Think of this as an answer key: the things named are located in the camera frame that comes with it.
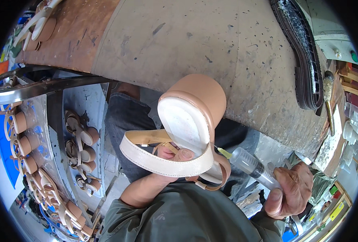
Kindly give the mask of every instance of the hand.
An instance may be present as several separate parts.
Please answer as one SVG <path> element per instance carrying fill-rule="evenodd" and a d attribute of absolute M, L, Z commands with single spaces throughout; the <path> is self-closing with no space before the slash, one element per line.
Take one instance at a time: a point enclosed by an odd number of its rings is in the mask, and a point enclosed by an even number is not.
<path fill-rule="evenodd" d="M 165 146 L 159 146 L 157 148 L 157 156 L 166 160 L 172 160 L 175 162 L 187 162 L 192 160 L 194 157 L 194 152 L 189 149 L 179 149 L 177 154 L 175 155 L 169 148 Z M 167 182 L 174 182 L 178 178 L 177 177 L 166 177 L 163 175 L 158 175 L 160 179 Z"/>
<path fill-rule="evenodd" d="M 313 175 L 304 162 L 288 170 L 275 168 L 273 173 L 282 187 L 270 191 L 265 202 L 265 212 L 274 219 L 283 219 L 302 213 L 312 194 Z"/>

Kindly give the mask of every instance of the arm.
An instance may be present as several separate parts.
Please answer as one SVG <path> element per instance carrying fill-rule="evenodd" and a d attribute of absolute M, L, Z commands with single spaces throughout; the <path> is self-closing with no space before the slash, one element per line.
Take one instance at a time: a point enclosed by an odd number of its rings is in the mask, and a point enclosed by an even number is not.
<path fill-rule="evenodd" d="M 180 149 L 175 155 L 167 147 L 160 146 L 157 150 L 157 156 L 176 162 L 185 162 L 191 160 L 194 153 L 189 149 Z M 152 173 L 132 182 L 122 193 L 120 200 L 136 208 L 145 208 L 164 187 L 176 180 L 177 177 L 165 177 Z"/>

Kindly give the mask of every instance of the blue bin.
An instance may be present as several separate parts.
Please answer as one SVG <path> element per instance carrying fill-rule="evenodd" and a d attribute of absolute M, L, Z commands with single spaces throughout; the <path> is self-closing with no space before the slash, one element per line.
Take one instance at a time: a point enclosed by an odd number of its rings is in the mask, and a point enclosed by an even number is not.
<path fill-rule="evenodd" d="M 17 164 L 15 166 L 15 162 L 17 161 L 10 159 L 12 152 L 9 141 L 4 134 L 4 115 L 0 115 L 0 155 L 2 162 L 4 163 L 5 170 L 7 171 L 8 178 L 13 188 L 16 189 L 15 185 L 17 177 L 19 176 L 19 171 L 16 169 L 16 167 L 18 167 Z"/>

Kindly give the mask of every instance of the wooden block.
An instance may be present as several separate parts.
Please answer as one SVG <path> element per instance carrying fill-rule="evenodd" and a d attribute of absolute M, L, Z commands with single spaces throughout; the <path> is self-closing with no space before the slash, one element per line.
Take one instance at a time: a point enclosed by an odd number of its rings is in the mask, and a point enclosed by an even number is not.
<path fill-rule="evenodd" d="M 347 75 L 347 62 L 341 60 L 336 61 L 336 68 L 339 70 L 340 75 Z"/>
<path fill-rule="evenodd" d="M 351 80 L 350 78 L 345 77 L 345 76 L 342 76 L 342 80 L 343 80 L 344 82 L 346 82 L 346 83 L 352 83 L 352 82 L 353 82 L 353 80 Z"/>
<path fill-rule="evenodd" d="M 358 95 L 358 87 L 347 82 L 342 82 L 343 90 Z"/>
<path fill-rule="evenodd" d="M 344 77 L 348 77 L 351 80 L 355 80 L 356 82 L 358 82 L 358 72 L 355 72 L 353 70 L 349 70 L 349 72 L 347 73 L 347 75 L 342 75 Z"/>

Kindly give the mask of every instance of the stained work surface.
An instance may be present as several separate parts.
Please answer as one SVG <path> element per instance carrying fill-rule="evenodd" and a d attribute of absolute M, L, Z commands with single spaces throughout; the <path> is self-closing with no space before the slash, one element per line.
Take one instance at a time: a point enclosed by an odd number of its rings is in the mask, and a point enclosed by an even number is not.
<path fill-rule="evenodd" d="M 316 156 L 325 110 L 298 107 L 294 53 L 268 0 L 125 0 L 116 11 L 92 73 L 163 92 L 185 75 L 211 76 L 227 118 Z"/>
<path fill-rule="evenodd" d="M 120 0 L 66 0 L 51 17 L 56 18 L 50 39 L 39 51 L 21 51 L 17 62 L 51 65 L 90 72 L 98 44 Z"/>

